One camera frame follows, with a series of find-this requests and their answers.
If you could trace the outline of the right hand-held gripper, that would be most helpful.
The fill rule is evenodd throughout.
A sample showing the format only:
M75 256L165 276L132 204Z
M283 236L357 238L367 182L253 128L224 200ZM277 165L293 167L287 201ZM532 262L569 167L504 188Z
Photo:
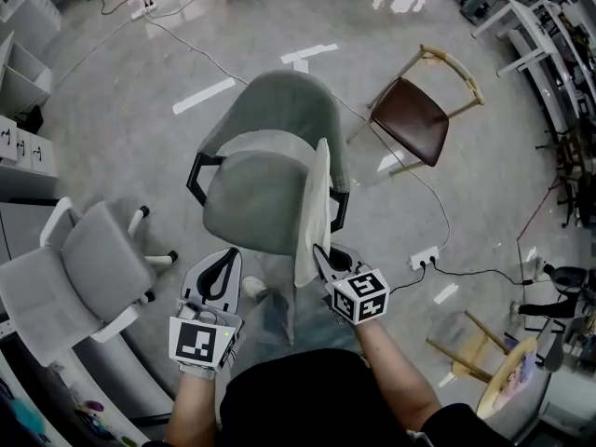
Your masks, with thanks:
M331 244L329 252L313 246L320 277L327 284L332 310L352 325L379 318L386 313L390 288L379 269L344 278L344 272L355 273L363 265L361 256L344 245Z

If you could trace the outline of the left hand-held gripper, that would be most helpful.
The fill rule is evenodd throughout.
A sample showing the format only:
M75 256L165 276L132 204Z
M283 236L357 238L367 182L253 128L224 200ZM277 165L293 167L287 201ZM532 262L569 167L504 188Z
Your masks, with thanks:
M239 250L228 248L205 257L186 273L177 313L169 318L169 358L180 367L212 372L224 368L243 325L234 314L241 268Z

